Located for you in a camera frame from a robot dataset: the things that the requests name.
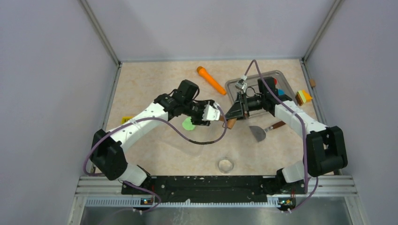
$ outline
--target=beige table surface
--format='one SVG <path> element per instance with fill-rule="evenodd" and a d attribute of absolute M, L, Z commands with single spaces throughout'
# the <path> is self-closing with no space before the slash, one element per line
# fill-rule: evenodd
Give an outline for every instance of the beige table surface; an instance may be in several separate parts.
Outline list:
<path fill-rule="evenodd" d="M 158 95 L 177 88 L 183 79 L 199 86 L 198 100 L 214 99 L 227 112 L 232 105 L 229 97 L 219 94 L 198 76 L 196 68 L 203 66 L 224 86 L 228 80 L 244 74 L 249 63 L 250 60 L 123 63 L 107 129 L 119 126 L 123 116 L 137 115 Z M 308 90 L 299 60 L 259 60 L 258 63 L 263 73 L 281 71 L 295 93 Z M 254 74 L 253 66 L 248 75 Z M 316 118 L 312 103 L 301 108 Z M 180 125 L 183 119 L 172 122 Z M 248 126 L 265 128 L 278 121 L 269 113 L 238 121 L 221 141 L 206 146 L 189 143 L 167 125 L 161 125 L 139 139 L 126 153 L 126 158 L 152 175 L 223 175 L 217 167 L 223 157 L 235 164 L 228 175 L 273 175 L 303 157 L 302 140 L 288 126 L 283 126 L 268 132 L 266 140 L 258 143 Z M 222 133 L 221 126 L 221 122 L 212 122 L 210 127 L 197 127 L 189 135 L 197 141 L 214 140 Z"/>

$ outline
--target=gray wall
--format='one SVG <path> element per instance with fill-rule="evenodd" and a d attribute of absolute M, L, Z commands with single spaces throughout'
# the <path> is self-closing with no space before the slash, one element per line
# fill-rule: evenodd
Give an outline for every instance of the gray wall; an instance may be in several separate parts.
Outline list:
<path fill-rule="evenodd" d="M 0 224 L 65 224 L 115 75 L 76 0 L 2 1 Z"/>
<path fill-rule="evenodd" d="M 397 224 L 398 1 L 345 1 L 309 61 L 372 224 Z"/>
<path fill-rule="evenodd" d="M 333 0 L 88 0 L 120 60 L 298 58 Z"/>

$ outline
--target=green round object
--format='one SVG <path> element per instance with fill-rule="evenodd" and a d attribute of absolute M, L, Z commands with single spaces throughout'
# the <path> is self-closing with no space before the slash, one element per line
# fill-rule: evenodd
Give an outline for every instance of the green round object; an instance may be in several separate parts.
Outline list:
<path fill-rule="evenodd" d="M 191 117 L 188 117 L 188 118 L 186 118 L 185 120 L 184 120 L 184 122 L 183 122 L 183 128 L 184 129 L 186 129 L 186 130 L 193 130 L 193 129 L 195 129 L 195 125 L 193 125 L 192 124 L 192 122 L 191 122 Z"/>

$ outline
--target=metal tray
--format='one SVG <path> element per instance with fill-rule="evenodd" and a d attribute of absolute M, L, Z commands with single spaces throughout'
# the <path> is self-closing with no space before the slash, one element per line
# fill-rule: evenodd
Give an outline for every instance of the metal tray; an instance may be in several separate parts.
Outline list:
<path fill-rule="evenodd" d="M 277 81 L 276 88 L 283 90 L 285 92 L 285 94 L 287 96 L 291 97 L 292 100 L 294 101 L 294 103 L 296 103 L 296 105 L 297 105 L 297 101 L 295 99 L 295 94 L 281 71 L 274 70 L 274 71 L 270 71 L 270 72 L 266 72 L 266 73 L 261 73 L 261 75 L 263 77 L 271 76 L 271 77 L 275 78 Z M 257 84 L 257 79 L 259 79 L 259 78 L 260 78 L 260 76 L 257 74 L 257 75 L 248 76 L 246 79 L 247 87 L 253 87 L 257 93 L 259 92 L 259 86 Z M 231 100 L 231 103 L 235 102 L 237 93 L 239 92 L 239 90 L 235 88 L 235 83 L 238 82 L 239 80 L 240 80 L 240 78 L 230 80 L 225 83 L 225 87 L 227 89 L 227 94 Z M 254 94 L 253 90 L 251 90 L 251 89 L 247 89 L 246 92 L 249 96 Z M 251 117 L 258 116 L 258 115 L 264 114 L 264 113 L 268 113 L 268 112 L 266 112 L 264 110 L 257 110 L 257 111 L 250 112 L 250 116 Z"/>

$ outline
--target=orange microphone toy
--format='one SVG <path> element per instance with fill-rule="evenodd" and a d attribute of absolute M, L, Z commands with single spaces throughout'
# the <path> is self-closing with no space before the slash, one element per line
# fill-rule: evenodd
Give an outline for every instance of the orange microphone toy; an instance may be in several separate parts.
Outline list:
<path fill-rule="evenodd" d="M 221 87 L 221 85 L 219 85 L 217 83 L 217 81 L 215 81 L 214 78 L 211 77 L 211 75 L 206 71 L 205 68 L 203 67 L 198 67 L 196 69 L 196 71 L 198 72 L 198 74 L 203 77 L 207 82 L 209 82 L 209 84 L 211 84 L 220 94 L 222 95 L 226 95 L 227 92 L 225 91 L 224 88 Z"/>

